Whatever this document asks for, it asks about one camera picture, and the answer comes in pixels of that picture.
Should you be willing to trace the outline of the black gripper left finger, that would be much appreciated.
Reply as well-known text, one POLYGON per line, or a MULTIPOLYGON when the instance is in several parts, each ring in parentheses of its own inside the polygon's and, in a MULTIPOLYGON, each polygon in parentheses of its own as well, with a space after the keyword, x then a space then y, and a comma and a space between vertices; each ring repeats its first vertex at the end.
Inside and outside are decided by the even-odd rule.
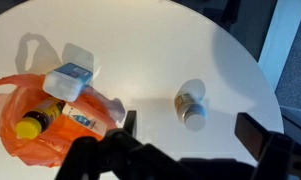
POLYGON ((137 134, 137 111, 136 110, 129 110, 127 112, 123 129, 132 137, 136 136, 137 134))

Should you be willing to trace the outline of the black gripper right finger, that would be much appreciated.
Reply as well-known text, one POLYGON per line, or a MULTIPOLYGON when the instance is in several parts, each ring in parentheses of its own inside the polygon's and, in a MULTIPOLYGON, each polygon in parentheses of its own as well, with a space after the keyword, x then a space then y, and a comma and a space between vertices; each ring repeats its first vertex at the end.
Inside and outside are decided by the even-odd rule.
POLYGON ((234 134, 255 160, 261 158, 270 137, 267 129, 248 113, 240 112, 237 114, 234 134))

